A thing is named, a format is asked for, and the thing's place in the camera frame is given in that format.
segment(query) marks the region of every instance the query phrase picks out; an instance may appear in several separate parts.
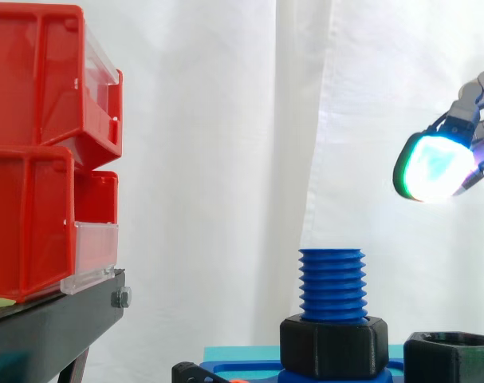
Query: hexagonal nut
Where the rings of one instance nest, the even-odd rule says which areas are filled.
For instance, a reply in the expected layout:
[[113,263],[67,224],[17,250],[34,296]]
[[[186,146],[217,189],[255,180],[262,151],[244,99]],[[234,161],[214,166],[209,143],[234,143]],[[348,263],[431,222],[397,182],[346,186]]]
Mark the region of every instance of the hexagonal nut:
[[407,383],[484,383],[484,336],[413,333],[404,344]]
[[119,308],[127,309],[132,303],[132,289],[128,286],[123,286],[117,291],[117,306]]
[[316,380],[373,379],[388,363],[387,323],[366,317],[360,325],[302,321],[281,323],[281,363]]

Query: black plastic nut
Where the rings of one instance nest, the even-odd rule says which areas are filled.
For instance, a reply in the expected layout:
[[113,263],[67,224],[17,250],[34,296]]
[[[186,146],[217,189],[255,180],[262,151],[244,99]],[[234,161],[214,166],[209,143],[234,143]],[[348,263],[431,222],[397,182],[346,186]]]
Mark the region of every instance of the black plastic nut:
[[406,383],[484,383],[484,336],[413,333],[404,344]]
[[281,363],[285,369],[317,380],[375,378],[388,363],[387,323],[366,317],[362,325],[302,321],[281,323]]

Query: red object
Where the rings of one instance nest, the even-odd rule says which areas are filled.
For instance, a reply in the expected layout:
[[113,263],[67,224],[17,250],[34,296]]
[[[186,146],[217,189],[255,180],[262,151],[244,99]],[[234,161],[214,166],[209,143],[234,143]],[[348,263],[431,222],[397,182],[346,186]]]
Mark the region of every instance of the red object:
[[0,145],[69,148],[77,167],[121,156],[122,82],[78,6],[0,3]]
[[116,173],[75,172],[67,148],[0,149],[0,298],[75,274],[75,222],[115,223],[116,206]]
[[81,8],[0,3],[0,298],[113,276],[122,82]]

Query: blue threaded bolt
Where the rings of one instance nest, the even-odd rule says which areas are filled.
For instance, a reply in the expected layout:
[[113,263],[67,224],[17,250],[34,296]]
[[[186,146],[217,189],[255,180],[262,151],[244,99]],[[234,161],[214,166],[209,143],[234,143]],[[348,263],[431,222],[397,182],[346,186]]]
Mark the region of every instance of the blue threaded bolt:
[[357,249],[304,249],[300,250],[304,264],[301,289],[304,294],[302,319],[311,322],[340,324],[364,323],[367,311],[362,299],[365,266],[360,260],[364,254]]

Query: white backdrop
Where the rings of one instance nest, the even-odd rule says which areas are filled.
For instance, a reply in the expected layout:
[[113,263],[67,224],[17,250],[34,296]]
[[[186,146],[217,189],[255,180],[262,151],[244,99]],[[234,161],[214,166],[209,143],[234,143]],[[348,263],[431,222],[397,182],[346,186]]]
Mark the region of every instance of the white backdrop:
[[391,186],[406,138],[484,69],[484,1],[77,3],[124,71],[107,168],[134,294],[84,382],[165,382],[204,346],[277,344],[306,196],[301,245],[364,249],[392,342],[484,333],[484,184],[444,206]]

